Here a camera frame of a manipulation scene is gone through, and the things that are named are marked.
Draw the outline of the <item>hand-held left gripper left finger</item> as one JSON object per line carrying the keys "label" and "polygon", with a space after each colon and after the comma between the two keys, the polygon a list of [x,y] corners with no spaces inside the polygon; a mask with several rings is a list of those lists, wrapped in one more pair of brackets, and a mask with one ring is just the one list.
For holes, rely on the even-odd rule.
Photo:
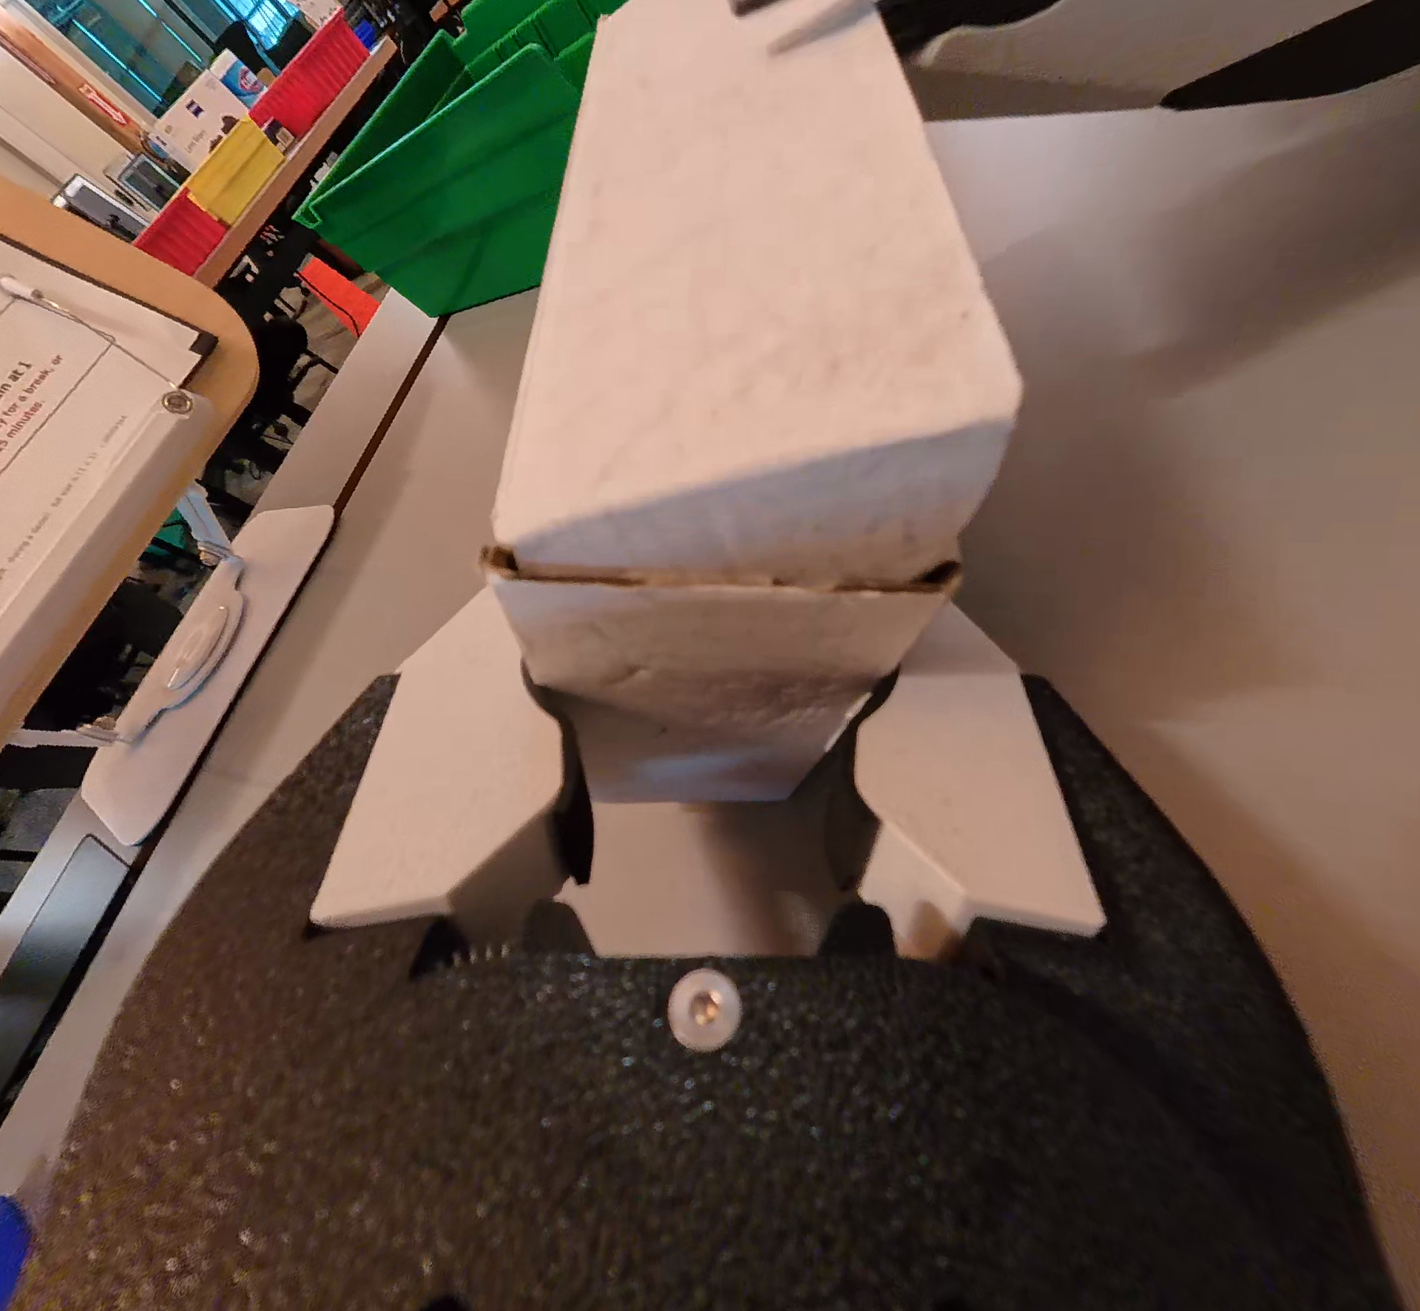
{"label": "hand-held left gripper left finger", "polygon": [[538,901],[589,883],[594,857],[575,733],[485,588],[402,662],[310,919],[517,934]]}

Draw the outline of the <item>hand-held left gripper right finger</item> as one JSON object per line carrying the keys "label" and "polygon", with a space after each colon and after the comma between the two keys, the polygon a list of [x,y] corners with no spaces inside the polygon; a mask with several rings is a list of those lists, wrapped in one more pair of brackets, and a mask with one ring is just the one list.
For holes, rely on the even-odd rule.
{"label": "hand-held left gripper right finger", "polygon": [[870,697],[826,753],[826,857],[904,957],[978,918],[1067,936],[1105,924],[1016,662],[950,600],[841,600]]}

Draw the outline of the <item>white cardboard box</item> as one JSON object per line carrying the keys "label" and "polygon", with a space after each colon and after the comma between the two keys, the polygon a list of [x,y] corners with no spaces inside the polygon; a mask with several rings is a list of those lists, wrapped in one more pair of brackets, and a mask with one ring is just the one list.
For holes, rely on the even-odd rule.
{"label": "white cardboard box", "polygon": [[871,0],[601,19],[491,514],[597,800],[781,800],[950,606],[1021,407]]}

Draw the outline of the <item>orange plastic object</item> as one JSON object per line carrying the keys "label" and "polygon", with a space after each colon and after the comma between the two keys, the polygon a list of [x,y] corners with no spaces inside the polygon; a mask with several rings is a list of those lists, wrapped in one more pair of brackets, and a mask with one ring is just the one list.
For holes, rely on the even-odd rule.
{"label": "orange plastic object", "polygon": [[319,255],[310,255],[299,267],[298,282],[355,338],[361,338],[372,326],[382,303],[375,292]]}

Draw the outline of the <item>wooden instruction board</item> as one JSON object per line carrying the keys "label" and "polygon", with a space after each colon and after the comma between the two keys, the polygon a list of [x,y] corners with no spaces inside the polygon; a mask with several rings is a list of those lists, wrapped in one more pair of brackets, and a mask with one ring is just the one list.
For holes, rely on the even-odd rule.
{"label": "wooden instruction board", "polygon": [[25,187],[3,181],[2,194],[3,239],[17,241],[37,255],[52,258],[71,271],[198,326],[216,338],[212,351],[188,380],[188,392],[207,404],[210,413],[197,424],[188,445],[163,474],[165,490],[133,528],[121,534],[114,560],[64,616],[55,628],[52,643],[17,676],[16,684],[3,684],[2,647],[2,733],[3,741],[10,741],[22,730],[41,691],[56,677],[62,662],[130,572],[133,561],[182,502],[188,489],[200,480],[218,442],[254,398],[259,353],[249,327],[237,312],[197,279],[62,211]]}

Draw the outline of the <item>red plastic bin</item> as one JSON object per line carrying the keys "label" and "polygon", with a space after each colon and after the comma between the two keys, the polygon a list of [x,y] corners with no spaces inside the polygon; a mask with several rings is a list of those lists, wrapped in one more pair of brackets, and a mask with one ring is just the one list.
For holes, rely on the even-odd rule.
{"label": "red plastic bin", "polygon": [[275,122],[295,137],[307,135],[369,55],[369,45],[346,14],[331,14],[252,105],[252,122],[260,129]]}
{"label": "red plastic bin", "polygon": [[203,271],[228,226],[182,188],[135,238],[136,249],[188,276]]}

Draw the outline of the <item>long wooden table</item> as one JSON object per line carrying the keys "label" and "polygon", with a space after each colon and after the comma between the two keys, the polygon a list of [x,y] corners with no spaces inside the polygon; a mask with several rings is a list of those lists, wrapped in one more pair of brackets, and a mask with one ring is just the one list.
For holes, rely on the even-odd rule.
{"label": "long wooden table", "polygon": [[251,241],[259,236],[268,220],[275,215],[281,203],[316,170],[316,165],[331,147],[337,131],[346,126],[346,122],[352,119],[364,96],[375,87],[381,73],[393,66],[397,57],[399,43],[390,36],[382,36],[370,46],[370,55],[361,70],[325,111],[313,129],[304,137],[296,137],[290,147],[283,150],[286,153],[286,162],[281,170],[245,211],[237,224],[228,227],[221,247],[195,279],[210,288],[215,288],[221,282]]}

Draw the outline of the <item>yellow plastic bin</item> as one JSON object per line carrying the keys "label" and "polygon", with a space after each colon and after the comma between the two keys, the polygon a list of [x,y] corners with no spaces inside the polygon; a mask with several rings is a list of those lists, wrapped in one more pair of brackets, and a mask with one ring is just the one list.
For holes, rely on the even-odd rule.
{"label": "yellow plastic bin", "polygon": [[233,226],[284,162],[283,149],[251,116],[245,116],[192,173],[185,191],[204,212]]}

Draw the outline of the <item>white printed carton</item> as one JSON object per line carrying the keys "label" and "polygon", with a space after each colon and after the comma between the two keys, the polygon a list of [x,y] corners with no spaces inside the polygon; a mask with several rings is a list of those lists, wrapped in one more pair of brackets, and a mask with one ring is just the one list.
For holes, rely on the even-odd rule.
{"label": "white printed carton", "polygon": [[147,143],[177,167],[195,173],[274,81],[269,69],[255,72],[233,51],[222,51],[156,119]]}

